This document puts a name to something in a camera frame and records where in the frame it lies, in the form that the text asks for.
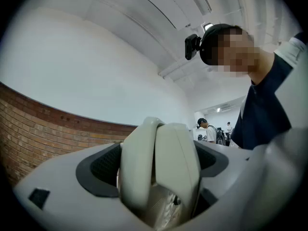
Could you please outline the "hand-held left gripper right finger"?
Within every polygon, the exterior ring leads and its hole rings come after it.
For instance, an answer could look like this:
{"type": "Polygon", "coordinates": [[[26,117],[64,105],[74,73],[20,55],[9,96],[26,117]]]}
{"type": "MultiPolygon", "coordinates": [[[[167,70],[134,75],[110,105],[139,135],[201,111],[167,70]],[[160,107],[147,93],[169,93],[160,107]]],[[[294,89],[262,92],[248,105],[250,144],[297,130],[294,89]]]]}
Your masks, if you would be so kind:
{"type": "Polygon", "coordinates": [[[195,218],[218,203],[244,211],[253,192],[252,152],[195,141],[201,171],[195,218]]]}

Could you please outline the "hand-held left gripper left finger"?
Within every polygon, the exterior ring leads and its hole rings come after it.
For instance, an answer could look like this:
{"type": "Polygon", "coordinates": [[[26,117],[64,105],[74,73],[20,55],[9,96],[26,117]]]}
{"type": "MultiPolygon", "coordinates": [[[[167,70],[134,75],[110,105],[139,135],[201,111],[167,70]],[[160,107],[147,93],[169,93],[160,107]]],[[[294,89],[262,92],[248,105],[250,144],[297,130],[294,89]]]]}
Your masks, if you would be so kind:
{"type": "Polygon", "coordinates": [[[122,145],[111,143],[43,162],[15,187],[26,212],[46,231],[148,231],[120,200],[122,145]]]}

